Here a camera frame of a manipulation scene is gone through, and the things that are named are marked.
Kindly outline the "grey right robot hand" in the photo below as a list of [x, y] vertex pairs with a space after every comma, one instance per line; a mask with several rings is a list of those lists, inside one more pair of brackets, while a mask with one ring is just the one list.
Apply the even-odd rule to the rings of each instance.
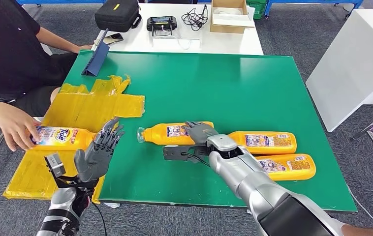
[[186, 121], [182, 128], [197, 145], [205, 144], [209, 137], [219, 134], [211, 125], [197, 121]]

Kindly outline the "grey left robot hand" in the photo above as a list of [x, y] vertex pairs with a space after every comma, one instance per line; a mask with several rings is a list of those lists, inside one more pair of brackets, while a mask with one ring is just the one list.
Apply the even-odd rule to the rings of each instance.
[[107, 173], [114, 150], [124, 134], [119, 120], [115, 117], [107, 121], [85, 151], [76, 151], [74, 164], [82, 182], [96, 180]]

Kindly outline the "person's right hand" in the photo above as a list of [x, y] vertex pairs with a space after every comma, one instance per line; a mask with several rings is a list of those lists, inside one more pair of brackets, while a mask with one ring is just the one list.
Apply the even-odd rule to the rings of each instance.
[[12, 151], [18, 148], [28, 150], [33, 148], [33, 139], [40, 140], [37, 126], [40, 122], [25, 113], [24, 111], [0, 103], [0, 128], [3, 132], [7, 146]]

